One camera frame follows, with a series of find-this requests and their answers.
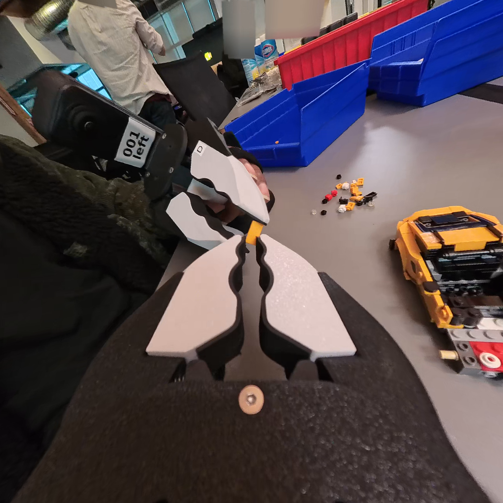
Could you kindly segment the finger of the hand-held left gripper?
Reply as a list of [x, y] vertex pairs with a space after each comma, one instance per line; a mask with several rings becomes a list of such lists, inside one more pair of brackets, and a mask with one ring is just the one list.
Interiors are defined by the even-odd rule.
[[236, 230], [210, 213], [199, 196], [191, 193], [182, 192], [172, 198], [166, 213], [187, 241], [207, 250], [237, 235]]
[[198, 141], [191, 155], [193, 180], [187, 192], [203, 201], [232, 202], [255, 221], [267, 225], [266, 201], [245, 166], [234, 156], [225, 155], [203, 141]]

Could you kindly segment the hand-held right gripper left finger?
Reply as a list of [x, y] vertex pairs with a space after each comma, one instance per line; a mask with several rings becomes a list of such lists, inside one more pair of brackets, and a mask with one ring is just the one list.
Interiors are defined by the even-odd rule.
[[246, 238], [236, 235], [166, 282], [170, 299], [146, 353], [205, 362], [212, 374], [240, 354], [244, 341], [242, 266]]

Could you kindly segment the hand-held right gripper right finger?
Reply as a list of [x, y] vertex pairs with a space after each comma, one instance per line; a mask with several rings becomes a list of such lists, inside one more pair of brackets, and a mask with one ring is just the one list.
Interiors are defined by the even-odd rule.
[[268, 235], [256, 241], [260, 266], [259, 339], [287, 378], [299, 362], [353, 357], [356, 346], [318, 273], [305, 258]]

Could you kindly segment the orange black lego piece pile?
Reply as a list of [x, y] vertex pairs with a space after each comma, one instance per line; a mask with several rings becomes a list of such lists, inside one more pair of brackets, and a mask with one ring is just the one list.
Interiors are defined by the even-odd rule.
[[338, 174], [336, 184], [319, 200], [319, 208], [312, 209], [311, 214], [328, 216], [332, 212], [344, 215], [358, 208], [374, 207], [377, 198], [378, 192], [369, 190], [365, 177], [344, 179]]

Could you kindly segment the yellow lego car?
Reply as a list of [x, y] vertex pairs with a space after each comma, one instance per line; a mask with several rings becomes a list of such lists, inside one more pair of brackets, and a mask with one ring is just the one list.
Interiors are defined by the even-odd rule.
[[502, 380], [502, 223], [462, 206], [417, 211], [397, 223], [389, 248], [448, 338], [441, 359]]

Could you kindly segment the clear plastic bag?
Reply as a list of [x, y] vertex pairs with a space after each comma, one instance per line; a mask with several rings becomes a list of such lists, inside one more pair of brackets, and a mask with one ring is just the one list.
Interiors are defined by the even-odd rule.
[[279, 68], [275, 67], [253, 80], [243, 92], [242, 96], [237, 99], [236, 106], [241, 107], [254, 101], [258, 97], [269, 96], [281, 90], [281, 75]]

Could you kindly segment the black office chair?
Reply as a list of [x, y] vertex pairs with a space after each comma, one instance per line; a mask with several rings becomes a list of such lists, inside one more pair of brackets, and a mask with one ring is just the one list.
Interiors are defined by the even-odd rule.
[[193, 121], [208, 118], [219, 126], [236, 106], [236, 99], [200, 51], [153, 67]]

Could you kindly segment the red storage bin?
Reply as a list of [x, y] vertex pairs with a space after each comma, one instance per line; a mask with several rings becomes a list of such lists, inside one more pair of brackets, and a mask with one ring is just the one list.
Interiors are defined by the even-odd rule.
[[278, 58], [282, 86], [370, 58], [374, 37], [427, 10], [428, 1], [397, 1], [316, 38]]

